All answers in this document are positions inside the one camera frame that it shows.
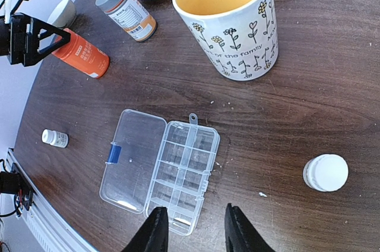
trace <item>pill bottle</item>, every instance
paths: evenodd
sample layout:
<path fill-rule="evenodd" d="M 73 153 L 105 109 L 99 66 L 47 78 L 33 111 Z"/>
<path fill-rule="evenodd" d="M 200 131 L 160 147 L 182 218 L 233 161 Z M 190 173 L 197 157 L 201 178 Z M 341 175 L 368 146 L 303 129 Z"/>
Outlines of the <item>pill bottle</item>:
<path fill-rule="evenodd" d="M 137 42 L 156 31 L 155 19 L 137 0 L 96 0 L 95 4 Z"/>
<path fill-rule="evenodd" d="M 346 183 L 348 176 L 346 161 L 335 154 L 320 155 L 303 169 L 303 180 L 317 191 L 337 191 Z"/>
<path fill-rule="evenodd" d="M 65 148 L 69 143 L 69 137 L 65 133 L 45 129 L 42 132 L 42 142 L 51 146 Z"/>
<path fill-rule="evenodd" d="M 109 66 L 109 57 L 69 28 L 65 31 L 71 34 L 71 40 L 54 51 L 53 55 L 92 78 L 104 75 Z"/>

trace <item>open plastic container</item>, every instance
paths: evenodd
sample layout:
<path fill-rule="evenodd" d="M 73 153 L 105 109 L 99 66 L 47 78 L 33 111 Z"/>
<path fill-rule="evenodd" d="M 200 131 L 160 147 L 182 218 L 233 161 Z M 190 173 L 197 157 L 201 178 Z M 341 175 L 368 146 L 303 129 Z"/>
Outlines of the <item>open plastic container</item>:
<path fill-rule="evenodd" d="M 189 235 L 197 225 L 220 136 L 210 127 L 171 121 L 126 109 L 122 112 L 100 197 L 148 217 L 157 206 L 167 208 L 169 229 Z"/>

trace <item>mug rim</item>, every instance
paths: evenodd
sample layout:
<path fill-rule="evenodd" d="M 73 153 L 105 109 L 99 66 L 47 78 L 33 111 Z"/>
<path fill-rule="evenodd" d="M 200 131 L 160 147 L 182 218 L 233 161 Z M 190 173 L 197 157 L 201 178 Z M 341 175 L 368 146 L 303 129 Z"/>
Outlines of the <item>mug rim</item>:
<path fill-rule="evenodd" d="M 233 14 L 234 12 L 238 12 L 240 10 L 243 10 L 244 8 L 247 8 L 247 7 L 251 6 L 252 4 L 256 3 L 257 1 L 259 1 L 259 0 L 250 0 L 246 4 L 242 5 L 241 7 L 235 8 L 234 10 L 230 10 L 230 11 L 226 11 L 226 12 L 222 12 L 222 13 L 218 13 L 218 14 L 208 14 L 208 15 L 191 14 L 191 13 L 186 12 L 183 9 L 181 9 L 178 6 L 176 0 L 172 0 L 172 3 L 173 3 L 173 6 L 174 6 L 174 9 L 180 15 L 183 15 L 183 16 L 186 16 L 186 17 L 191 17 L 191 18 L 194 18 L 194 19 L 197 19 L 197 20 L 208 20 L 208 19 L 222 18 L 222 17 L 228 16 L 230 14 Z"/>

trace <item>bottle with gray cap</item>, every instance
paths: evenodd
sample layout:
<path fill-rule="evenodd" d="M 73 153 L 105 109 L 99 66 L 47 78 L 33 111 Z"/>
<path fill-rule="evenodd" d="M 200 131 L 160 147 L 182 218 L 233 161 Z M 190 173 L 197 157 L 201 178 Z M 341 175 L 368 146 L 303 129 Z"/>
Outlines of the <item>bottle with gray cap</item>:
<path fill-rule="evenodd" d="M 96 0 L 96 6 L 136 41 L 147 40 L 157 22 L 137 0 Z"/>

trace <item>brown wood surface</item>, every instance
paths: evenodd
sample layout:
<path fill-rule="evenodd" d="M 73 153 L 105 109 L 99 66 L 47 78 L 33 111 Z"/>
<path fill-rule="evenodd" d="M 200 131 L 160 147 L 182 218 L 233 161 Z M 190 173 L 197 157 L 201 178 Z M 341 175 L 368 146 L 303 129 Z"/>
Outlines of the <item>brown wood surface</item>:
<path fill-rule="evenodd" d="M 277 251 L 379 251 L 378 0 L 275 1 L 280 56 L 250 82 L 214 69 L 171 0 L 143 2 L 159 24 L 144 43 L 95 0 L 76 1 L 73 30 L 110 55 L 110 68 L 95 80 L 45 59 L 15 155 L 97 249 L 121 251 L 144 221 L 99 197 L 109 143 L 120 113 L 130 108 L 167 121 L 187 121 L 195 112 L 221 135 L 221 167 L 210 176 L 198 226 L 188 237 L 170 233 L 170 251 L 225 251 L 228 202 Z M 45 128 L 68 133 L 68 148 L 43 144 Z M 305 185 L 302 170 L 329 152 L 347 160 L 349 179 L 338 192 L 319 193 Z"/>

